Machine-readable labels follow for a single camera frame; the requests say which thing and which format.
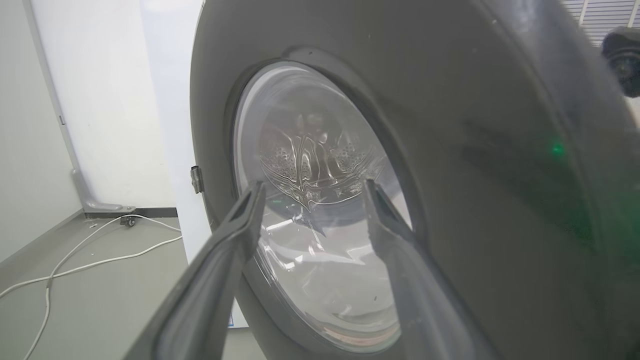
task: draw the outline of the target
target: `power cord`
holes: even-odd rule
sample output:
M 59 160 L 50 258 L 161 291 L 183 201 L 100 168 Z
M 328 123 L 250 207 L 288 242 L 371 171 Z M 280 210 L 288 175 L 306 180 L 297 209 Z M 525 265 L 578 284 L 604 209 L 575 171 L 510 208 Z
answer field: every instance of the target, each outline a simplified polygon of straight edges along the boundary
M 182 238 L 182 236 L 178 236 L 177 238 L 171 239 L 171 240 L 166 240 L 163 241 L 161 243 L 158 243 L 150 248 L 148 248 L 147 250 L 141 251 L 137 254 L 131 254 L 131 255 L 126 255 L 126 256 L 120 256 L 118 258 L 112 258 L 112 259 L 107 259 L 107 260 L 102 260 L 102 261 L 97 261 L 95 263 L 91 263 L 91 264 L 87 264 L 84 266 L 80 266 L 71 270 L 67 270 L 65 272 L 61 272 L 60 274 L 56 274 L 56 271 L 58 271 L 58 269 L 62 266 L 62 264 L 64 264 L 69 257 L 82 245 L 84 244 L 87 240 L 89 240 L 93 235 L 95 235 L 98 231 L 102 230 L 104 227 L 106 227 L 109 224 L 112 224 L 113 222 L 116 222 L 117 220 L 120 220 L 123 217 L 138 217 L 138 218 L 143 218 L 146 220 L 149 220 L 151 222 L 155 222 L 157 224 L 160 224 L 162 226 L 168 227 L 169 229 L 172 230 L 176 230 L 176 231 L 180 231 L 179 228 L 177 227 L 173 227 L 170 225 L 165 224 L 164 222 L 160 222 L 148 217 L 144 217 L 142 215 L 135 215 L 135 214 L 128 214 L 128 215 L 124 215 L 118 218 L 115 218 L 111 221 L 109 221 L 108 223 L 100 226 L 96 231 L 92 232 L 91 235 L 87 236 L 83 241 L 80 241 L 80 243 L 78 245 L 76 245 L 76 247 L 74 247 L 54 268 L 53 271 L 51 272 L 51 275 L 47 276 L 47 277 L 40 277 L 37 279 L 33 279 L 33 280 L 28 280 L 28 281 L 24 281 L 24 282 L 20 282 L 18 284 L 15 284 L 13 286 L 10 286 L 8 289 L 4 290 L 3 292 L 0 293 L 0 299 L 9 294 L 10 292 L 12 292 L 13 290 L 16 290 L 18 288 L 21 288 L 25 285 L 29 285 L 29 284 L 33 284 L 34 282 L 39 282 L 39 281 L 45 281 L 47 280 L 47 288 L 45 290 L 45 303 L 46 303 L 46 309 L 45 309 L 45 315 L 44 315 L 44 320 L 42 321 L 42 325 L 40 326 L 40 330 L 38 331 L 38 334 L 36 335 L 36 338 L 33 340 L 33 344 L 31 344 L 31 348 L 29 348 L 29 351 L 27 352 L 27 354 L 24 356 L 24 360 L 28 360 L 29 356 L 31 356 L 31 353 L 33 353 L 33 350 L 36 348 L 36 345 L 38 344 L 38 341 L 40 341 L 40 337 L 42 336 L 42 332 L 44 331 L 45 326 L 47 325 L 47 321 L 49 320 L 49 313 L 50 313 L 50 305 L 51 305 L 51 299 L 50 299 L 50 294 L 51 294 L 51 284 L 53 282 L 53 279 L 56 277 L 61 277 L 64 275 L 68 275 L 68 274 L 73 274 L 74 272 L 78 272 L 81 270 L 85 270 L 97 265 L 101 265 L 101 264 L 105 264 L 105 263 L 110 263 L 112 261 L 118 261 L 118 260 L 124 260 L 124 259 L 131 259 L 131 258 L 135 258 L 136 256 L 140 256 L 140 255 L 144 255 L 148 252 L 150 252 L 151 250 L 158 248 L 162 245 L 180 240 Z

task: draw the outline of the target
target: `black camera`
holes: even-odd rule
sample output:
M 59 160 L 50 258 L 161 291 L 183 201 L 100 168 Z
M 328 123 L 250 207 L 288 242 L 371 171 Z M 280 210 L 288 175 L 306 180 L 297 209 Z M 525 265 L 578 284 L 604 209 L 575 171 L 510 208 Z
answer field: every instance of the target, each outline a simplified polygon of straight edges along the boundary
M 616 28 L 602 41 L 602 56 L 607 60 L 623 93 L 640 95 L 640 29 Z

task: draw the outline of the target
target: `washing machine door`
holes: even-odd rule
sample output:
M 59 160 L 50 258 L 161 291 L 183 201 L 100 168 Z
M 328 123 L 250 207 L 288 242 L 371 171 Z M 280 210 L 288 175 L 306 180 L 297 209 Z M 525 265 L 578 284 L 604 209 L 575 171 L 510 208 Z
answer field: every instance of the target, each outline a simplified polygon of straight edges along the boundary
M 210 0 L 191 116 L 214 227 L 266 185 L 236 296 L 267 358 L 407 355 L 365 179 L 495 357 L 637 353 L 636 125 L 555 1 Z

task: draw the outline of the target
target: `gray floor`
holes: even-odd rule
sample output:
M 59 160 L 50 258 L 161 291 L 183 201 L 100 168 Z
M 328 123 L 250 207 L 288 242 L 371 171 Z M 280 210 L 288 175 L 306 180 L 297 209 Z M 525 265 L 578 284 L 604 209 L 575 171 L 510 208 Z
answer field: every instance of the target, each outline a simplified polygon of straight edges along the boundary
M 158 219 L 179 226 L 175 218 Z M 0 291 L 43 277 L 68 251 L 106 220 L 73 219 L 0 264 Z M 134 227 L 107 226 L 61 268 L 133 254 L 179 236 L 140 220 Z M 59 277 L 51 290 L 51 315 L 31 360 L 120 359 L 187 266 L 182 240 L 133 259 Z M 45 312 L 45 282 L 0 299 L 0 357 L 22 359 Z M 249 329 L 228 332 L 223 359 L 264 359 Z

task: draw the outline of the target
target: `green indicator light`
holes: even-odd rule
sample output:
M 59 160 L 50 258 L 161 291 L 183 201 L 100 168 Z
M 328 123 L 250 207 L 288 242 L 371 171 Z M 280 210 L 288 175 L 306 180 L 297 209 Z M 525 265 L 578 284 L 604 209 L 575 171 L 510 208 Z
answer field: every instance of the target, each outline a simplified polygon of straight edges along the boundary
M 564 146 L 561 143 L 555 143 L 551 148 L 551 153 L 556 156 L 564 156 Z

